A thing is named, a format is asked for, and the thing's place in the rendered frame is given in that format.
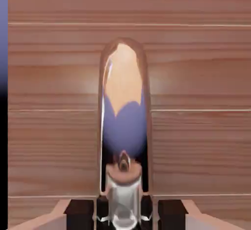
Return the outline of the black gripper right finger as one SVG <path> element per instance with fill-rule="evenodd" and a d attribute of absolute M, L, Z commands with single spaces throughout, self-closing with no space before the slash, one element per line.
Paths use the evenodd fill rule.
<path fill-rule="evenodd" d="M 201 213 L 192 200 L 159 200 L 158 230 L 242 230 L 241 227 Z"/>

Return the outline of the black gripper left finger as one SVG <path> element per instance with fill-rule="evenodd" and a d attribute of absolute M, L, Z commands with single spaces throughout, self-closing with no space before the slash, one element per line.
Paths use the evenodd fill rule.
<path fill-rule="evenodd" d="M 54 209 L 8 230 L 94 230 L 94 201 L 60 200 Z"/>

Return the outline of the shiny curved metal handle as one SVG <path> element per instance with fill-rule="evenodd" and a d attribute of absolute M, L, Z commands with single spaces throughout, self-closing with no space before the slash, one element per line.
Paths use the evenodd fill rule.
<path fill-rule="evenodd" d="M 97 230 L 153 230 L 147 57 L 131 38 L 100 57 Z"/>

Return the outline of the light wood cabinet door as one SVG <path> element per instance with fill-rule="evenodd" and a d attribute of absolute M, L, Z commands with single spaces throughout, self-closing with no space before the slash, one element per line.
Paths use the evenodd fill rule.
<path fill-rule="evenodd" d="M 8 224 L 98 192 L 100 57 L 139 42 L 150 184 L 251 230 L 251 0 L 8 0 Z"/>

